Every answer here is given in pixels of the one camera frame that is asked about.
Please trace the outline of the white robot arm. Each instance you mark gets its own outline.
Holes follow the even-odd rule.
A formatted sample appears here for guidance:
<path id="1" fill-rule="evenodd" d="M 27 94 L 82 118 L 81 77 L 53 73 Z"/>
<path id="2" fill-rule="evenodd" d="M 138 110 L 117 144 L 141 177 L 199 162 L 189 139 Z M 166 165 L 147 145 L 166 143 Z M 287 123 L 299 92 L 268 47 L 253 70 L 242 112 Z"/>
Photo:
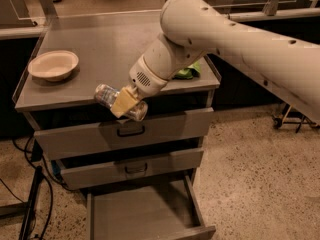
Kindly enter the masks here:
<path id="1" fill-rule="evenodd" d="M 320 46 L 233 22 L 203 0 L 167 0 L 162 32 L 129 71 L 111 111 L 121 117 L 212 53 L 320 123 Z"/>

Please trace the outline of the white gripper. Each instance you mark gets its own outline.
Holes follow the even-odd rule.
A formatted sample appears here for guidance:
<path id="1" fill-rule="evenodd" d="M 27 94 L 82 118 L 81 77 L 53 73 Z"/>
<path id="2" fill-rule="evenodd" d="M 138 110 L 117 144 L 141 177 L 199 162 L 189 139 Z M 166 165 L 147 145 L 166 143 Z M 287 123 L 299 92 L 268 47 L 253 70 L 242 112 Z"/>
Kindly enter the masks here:
<path id="1" fill-rule="evenodd" d="M 153 73 L 141 56 L 129 70 L 130 86 L 123 87 L 117 95 L 110 111 L 120 118 L 139 103 L 140 99 L 154 96 L 164 88 L 168 81 Z"/>

